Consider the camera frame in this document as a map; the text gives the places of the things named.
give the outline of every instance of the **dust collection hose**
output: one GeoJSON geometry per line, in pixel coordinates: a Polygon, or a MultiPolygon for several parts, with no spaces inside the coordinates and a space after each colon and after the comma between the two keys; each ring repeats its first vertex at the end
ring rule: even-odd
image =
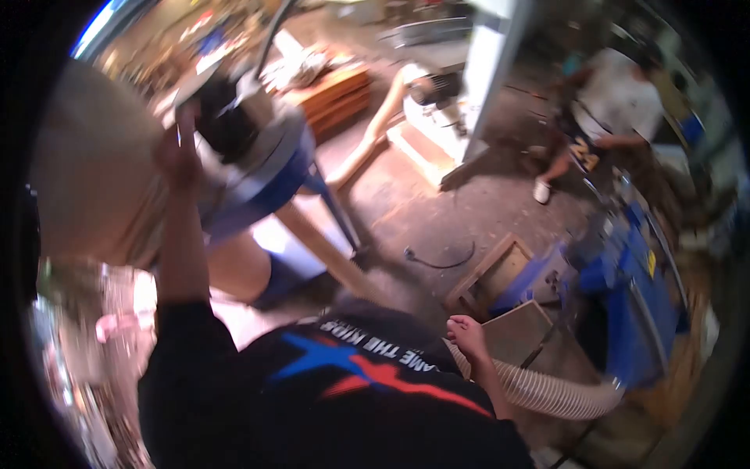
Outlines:
{"type": "MultiPolygon", "coordinates": [[[[445,341],[463,377],[471,365],[458,347],[445,341]]],[[[625,387],[615,383],[586,385],[524,370],[493,360],[505,396],[513,405],[567,420],[591,420],[612,411],[622,400],[625,387]]]]}

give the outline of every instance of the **white shirt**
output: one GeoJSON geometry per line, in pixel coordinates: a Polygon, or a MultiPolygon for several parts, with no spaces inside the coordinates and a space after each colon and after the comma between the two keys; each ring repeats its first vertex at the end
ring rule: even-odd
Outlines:
{"type": "Polygon", "coordinates": [[[636,132],[650,142],[659,129],[664,115],[659,92],[651,82],[633,78],[634,63],[613,49],[604,49],[589,61],[593,75],[578,94],[578,102],[571,105],[571,111],[592,140],[607,132],[636,132]]]}

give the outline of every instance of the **hair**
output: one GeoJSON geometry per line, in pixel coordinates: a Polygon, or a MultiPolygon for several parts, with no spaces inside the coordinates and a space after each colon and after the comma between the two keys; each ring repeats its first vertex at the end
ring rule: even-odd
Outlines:
{"type": "Polygon", "coordinates": [[[662,50],[659,49],[659,46],[654,41],[649,39],[640,42],[634,60],[645,73],[661,68],[664,65],[662,50]]]}

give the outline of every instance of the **blue machine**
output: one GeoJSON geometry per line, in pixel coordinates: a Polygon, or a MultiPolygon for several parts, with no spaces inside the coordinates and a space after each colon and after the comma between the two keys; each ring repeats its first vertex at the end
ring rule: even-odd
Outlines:
{"type": "MultiPolygon", "coordinates": [[[[648,386],[666,373],[676,334],[689,328],[685,309],[672,304],[649,246],[652,234],[674,267],[663,234],[638,201],[597,212],[581,238],[558,242],[532,259],[496,299],[490,314],[504,314],[536,299],[540,304],[559,303],[561,319],[569,323],[566,303],[582,298],[596,304],[587,314],[606,314],[602,371],[627,387],[648,386]]],[[[675,276],[684,294],[676,269],[675,276]]]]}

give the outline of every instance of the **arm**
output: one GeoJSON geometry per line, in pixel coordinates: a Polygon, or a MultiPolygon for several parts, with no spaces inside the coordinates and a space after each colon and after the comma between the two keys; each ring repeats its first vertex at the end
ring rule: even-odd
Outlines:
{"type": "Polygon", "coordinates": [[[603,149],[635,147],[647,143],[646,139],[635,132],[630,135],[603,135],[594,141],[594,145],[603,149]]]}
{"type": "Polygon", "coordinates": [[[159,253],[159,303],[209,300],[209,269],[196,205],[203,169],[193,141],[194,117],[183,109],[164,134],[155,163],[169,187],[159,253]]]}
{"type": "Polygon", "coordinates": [[[470,316],[451,316],[448,319],[448,339],[458,346],[471,364],[471,378],[490,397],[495,417],[498,420],[513,419],[506,392],[487,349],[482,326],[470,316]]]}

